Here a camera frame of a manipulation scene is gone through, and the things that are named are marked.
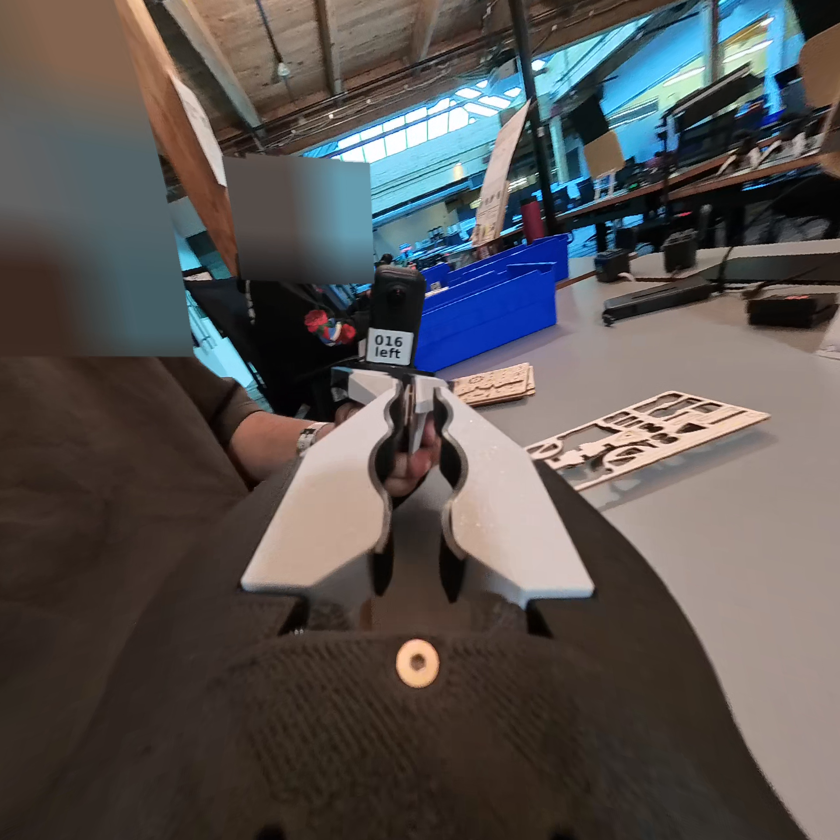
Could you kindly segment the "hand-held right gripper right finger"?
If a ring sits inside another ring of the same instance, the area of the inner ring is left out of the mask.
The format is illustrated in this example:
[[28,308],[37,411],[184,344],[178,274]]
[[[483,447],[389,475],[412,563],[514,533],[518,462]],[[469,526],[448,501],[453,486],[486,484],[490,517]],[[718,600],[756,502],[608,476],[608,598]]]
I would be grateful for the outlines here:
[[445,387],[435,389],[434,420],[452,490],[438,563],[448,600],[493,594],[526,607],[592,597],[594,582],[526,451]]

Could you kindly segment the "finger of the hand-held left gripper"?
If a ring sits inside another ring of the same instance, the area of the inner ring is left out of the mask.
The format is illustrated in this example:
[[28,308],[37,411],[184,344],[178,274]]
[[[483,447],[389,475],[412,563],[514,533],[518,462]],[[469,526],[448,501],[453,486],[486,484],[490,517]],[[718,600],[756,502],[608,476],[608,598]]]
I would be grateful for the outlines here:
[[428,418],[432,418],[434,440],[438,440],[435,400],[438,389],[450,391],[450,381],[437,377],[412,377],[408,383],[408,454],[414,455],[422,446]]
[[348,395],[353,413],[374,403],[382,395],[389,396],[389,406],[400,405],[400,381],[382,371],[352,371],[348,380]]

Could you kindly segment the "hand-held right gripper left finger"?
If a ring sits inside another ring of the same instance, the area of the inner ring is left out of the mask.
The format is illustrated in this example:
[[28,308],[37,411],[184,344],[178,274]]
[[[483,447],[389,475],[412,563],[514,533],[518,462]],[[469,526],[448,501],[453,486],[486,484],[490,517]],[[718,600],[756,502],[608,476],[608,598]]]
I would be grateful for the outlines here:
[[373,558],[392,517],[375,456],[392,435],[401,390],[387,387],[305,454],[240,579],[245,592],[374,596]]

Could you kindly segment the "person's left forearm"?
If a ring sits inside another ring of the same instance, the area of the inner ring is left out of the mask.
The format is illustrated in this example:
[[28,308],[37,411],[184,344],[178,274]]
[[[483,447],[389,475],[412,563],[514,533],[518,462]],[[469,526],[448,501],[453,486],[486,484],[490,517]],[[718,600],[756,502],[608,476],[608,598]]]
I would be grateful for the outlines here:
[[299,433],[312,422],[265,412],[237,387],[220,413],[218,432],[228,459],[253,489],[298,458]]

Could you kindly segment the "grey desk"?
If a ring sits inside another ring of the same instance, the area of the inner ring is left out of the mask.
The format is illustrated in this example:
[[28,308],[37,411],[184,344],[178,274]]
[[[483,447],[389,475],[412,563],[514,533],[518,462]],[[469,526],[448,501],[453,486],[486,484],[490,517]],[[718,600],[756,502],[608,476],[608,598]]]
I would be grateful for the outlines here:
[[749,326],[737,292],[603,325],[603,301],[632,288],[563,287],[556,326],[440,374],[530,363],[535,396],[485,411],[520,445],[674,390],[770,415],[584,497],[681,604],[803,830],[836,838],[838,361],[814,354],[824,327]]

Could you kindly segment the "person's left hand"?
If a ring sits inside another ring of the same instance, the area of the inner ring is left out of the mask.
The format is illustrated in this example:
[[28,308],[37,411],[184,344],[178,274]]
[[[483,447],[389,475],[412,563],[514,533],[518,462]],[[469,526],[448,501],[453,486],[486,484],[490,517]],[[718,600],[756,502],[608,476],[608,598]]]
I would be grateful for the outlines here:
[[[339,426],[364,409],[359,403],[347,402],[336,412],[333,423],[325,424],[318,434],[318,441],[329,436]],[[390,472],[380,479],[381,487],[393,499],[409,497],[418,488],[430,470],[439,462],[441,441],[431,413],[425,416],[421,443],[416,451],[398,450],[389,461]]]

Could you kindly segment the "wooden sheet stack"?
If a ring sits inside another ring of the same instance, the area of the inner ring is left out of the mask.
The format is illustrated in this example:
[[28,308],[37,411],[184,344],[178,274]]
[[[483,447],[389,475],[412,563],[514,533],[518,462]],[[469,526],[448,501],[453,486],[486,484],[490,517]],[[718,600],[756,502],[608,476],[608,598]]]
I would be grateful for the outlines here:
[[459,377],[449,384],[461,402],[474,408],[518,402],[536,392],[529,363]]

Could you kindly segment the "large blue plastic bin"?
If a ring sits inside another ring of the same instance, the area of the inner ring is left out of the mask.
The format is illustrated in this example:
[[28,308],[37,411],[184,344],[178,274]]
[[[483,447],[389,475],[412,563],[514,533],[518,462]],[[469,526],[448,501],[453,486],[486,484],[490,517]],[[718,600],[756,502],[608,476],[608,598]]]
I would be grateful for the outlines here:
[[415,366],[441,371],[557,322],[562,262],[514,263],[426,298]]
[[421,273],[427,291],[431,291],[436,283],[441,287],[455,287],[485,274],[500,275],[502,279],[507,279],[509,266],[551,264],[555,265],[555,283],[562,283],[571,278],[568,244],[567,234],[557,234],[536,239],[530,245],[517,245],[503,250],[462,268],[451,269],[447,264],[440,263],[423,269]]

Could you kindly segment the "white printed poster board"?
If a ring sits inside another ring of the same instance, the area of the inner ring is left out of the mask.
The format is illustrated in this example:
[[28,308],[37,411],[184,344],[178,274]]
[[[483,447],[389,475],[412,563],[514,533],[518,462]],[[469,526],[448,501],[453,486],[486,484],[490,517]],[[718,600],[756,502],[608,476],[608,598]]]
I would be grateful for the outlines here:
[[501,233],[508,205],[509,169],[530,107],[531,100],[528,99],[502,126],[496,137],[480,189],[476,225],[471,236],[471,244],[475,248],[488,245]]

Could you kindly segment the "person's olive shirt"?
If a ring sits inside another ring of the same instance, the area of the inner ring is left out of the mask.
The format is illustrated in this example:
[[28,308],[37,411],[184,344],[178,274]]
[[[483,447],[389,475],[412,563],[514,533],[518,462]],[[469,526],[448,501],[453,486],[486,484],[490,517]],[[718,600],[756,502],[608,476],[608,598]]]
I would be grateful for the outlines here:
[[196,358],[3,357],[2,838],[86,728],[143,609],[247,492],[259,411]]

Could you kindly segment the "laser-cut wooden sheet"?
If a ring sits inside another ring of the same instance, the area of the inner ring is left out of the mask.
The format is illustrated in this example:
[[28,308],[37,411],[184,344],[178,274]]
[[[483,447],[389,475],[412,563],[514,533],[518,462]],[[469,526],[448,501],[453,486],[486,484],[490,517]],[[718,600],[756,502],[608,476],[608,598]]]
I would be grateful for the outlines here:
[[573,488],[587,490],[761,424],[770,415],[670,391],[525,447]]

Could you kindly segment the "tan cardboard panel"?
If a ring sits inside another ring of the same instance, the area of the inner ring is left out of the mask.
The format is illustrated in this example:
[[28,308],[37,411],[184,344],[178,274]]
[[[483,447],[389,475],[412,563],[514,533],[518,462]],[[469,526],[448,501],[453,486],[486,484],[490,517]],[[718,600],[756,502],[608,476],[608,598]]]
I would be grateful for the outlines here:
[[584,159],[593,181],[618,173],[625,165],[620,141],[613,130],[608,130],[583,148]]

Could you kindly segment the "long black device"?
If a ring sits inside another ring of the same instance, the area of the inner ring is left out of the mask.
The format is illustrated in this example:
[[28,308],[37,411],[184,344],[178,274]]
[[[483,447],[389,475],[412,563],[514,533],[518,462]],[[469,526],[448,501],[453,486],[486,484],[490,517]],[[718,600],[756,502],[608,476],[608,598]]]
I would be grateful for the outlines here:
[[631,292],[604,302],[602,322],[611,326],[621,320],[705,301],[716,289],[716,284],[694,276]]

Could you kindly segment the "white paper notice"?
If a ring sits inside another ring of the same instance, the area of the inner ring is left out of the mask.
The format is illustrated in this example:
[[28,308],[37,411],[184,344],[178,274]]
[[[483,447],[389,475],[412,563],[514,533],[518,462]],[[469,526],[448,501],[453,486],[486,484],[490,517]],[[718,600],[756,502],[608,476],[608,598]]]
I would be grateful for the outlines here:
[[170,72],[170,79],[181,100],[185,115],[192,126],[196,139],[211,167],[216,182],[222,187],[227,187],[224,157],[201,102],[196,97],[196,94],[178,77],[175,71]]

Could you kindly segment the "flat black box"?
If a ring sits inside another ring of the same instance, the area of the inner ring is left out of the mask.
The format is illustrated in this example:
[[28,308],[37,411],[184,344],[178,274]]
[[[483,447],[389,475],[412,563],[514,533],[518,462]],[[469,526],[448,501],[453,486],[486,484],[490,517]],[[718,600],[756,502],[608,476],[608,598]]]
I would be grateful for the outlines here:
[[747,302],[749,325],[783,329],[812,329],[831,321],[838,295],[826,292],[772,295]]

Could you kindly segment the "wooden post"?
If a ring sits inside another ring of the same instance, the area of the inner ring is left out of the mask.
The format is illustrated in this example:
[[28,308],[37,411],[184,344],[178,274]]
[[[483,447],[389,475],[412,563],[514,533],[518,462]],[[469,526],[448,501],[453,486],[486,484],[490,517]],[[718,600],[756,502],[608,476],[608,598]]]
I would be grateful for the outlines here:
[[230,273],[238,248],[227,188],[218,183],[176,89],[176,70],[147,7],[116,1],[154,138]]

